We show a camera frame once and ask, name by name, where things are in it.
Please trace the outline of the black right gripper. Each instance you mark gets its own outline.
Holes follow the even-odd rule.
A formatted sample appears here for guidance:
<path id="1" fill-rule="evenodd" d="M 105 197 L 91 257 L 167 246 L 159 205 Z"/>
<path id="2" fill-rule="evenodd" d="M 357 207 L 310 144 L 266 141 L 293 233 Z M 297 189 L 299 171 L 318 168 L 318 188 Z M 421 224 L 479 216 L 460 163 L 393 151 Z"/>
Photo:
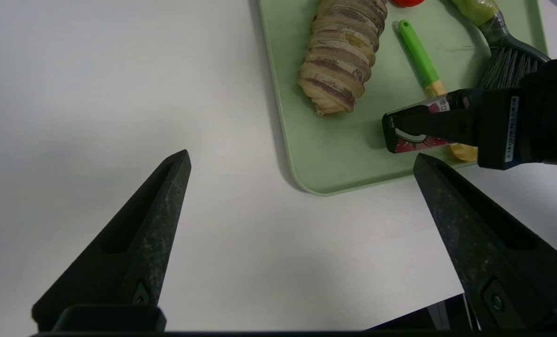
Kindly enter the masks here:
<path id="1" fill-rule="evenodd" d="M 477 164 L 509 170 L 527 163 L 557 166 L 557 59 L 527 74 L 520 85 L 489 89 L 478 110 L 395 117 L 402 132 L 478 147 Z"/>

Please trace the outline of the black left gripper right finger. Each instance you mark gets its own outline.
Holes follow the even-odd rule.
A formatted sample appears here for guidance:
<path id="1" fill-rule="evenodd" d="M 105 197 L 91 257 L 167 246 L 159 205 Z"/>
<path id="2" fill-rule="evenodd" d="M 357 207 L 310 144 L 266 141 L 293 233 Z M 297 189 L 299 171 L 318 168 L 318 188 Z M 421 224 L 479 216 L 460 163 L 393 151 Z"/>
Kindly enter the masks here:
<path id="1" fill-rule="evenodd" d="M 445 162 L 413 175 L 482 330 L 557 330 L 557 251 Z"/>

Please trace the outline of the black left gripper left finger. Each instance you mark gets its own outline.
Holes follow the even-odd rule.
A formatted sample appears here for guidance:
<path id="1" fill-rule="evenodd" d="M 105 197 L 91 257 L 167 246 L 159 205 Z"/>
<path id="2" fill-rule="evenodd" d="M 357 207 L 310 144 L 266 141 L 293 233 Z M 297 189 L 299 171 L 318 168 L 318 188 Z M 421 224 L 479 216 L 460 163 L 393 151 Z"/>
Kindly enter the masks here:
<path id="1" fill-rule="evenodd" d="M 38 331 L 164 331 L 158 307 L 190 177 L 165 158 L 33 305 Z"/>

